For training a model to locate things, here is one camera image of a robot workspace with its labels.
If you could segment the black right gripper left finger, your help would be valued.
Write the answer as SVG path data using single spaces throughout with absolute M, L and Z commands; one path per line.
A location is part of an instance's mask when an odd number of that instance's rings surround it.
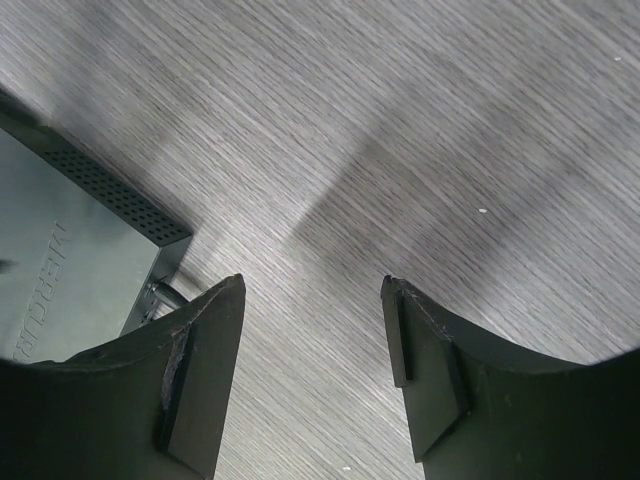
M 67 361 L 3 361 L 2 477 L 212 478 L 245 298 L 233 275 Z

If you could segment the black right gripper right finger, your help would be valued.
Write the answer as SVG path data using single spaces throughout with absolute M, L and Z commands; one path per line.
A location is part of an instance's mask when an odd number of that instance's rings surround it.
M 386 277 L 413 456 L 428 479 L 635 479 L 639 354 L 581 365 L 506 340 Z

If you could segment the black network switch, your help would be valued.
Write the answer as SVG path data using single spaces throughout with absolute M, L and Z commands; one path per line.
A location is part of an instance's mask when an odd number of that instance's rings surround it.
M 189 229 L 1 97 L 1 356 L 61 362 L 149 323 Z

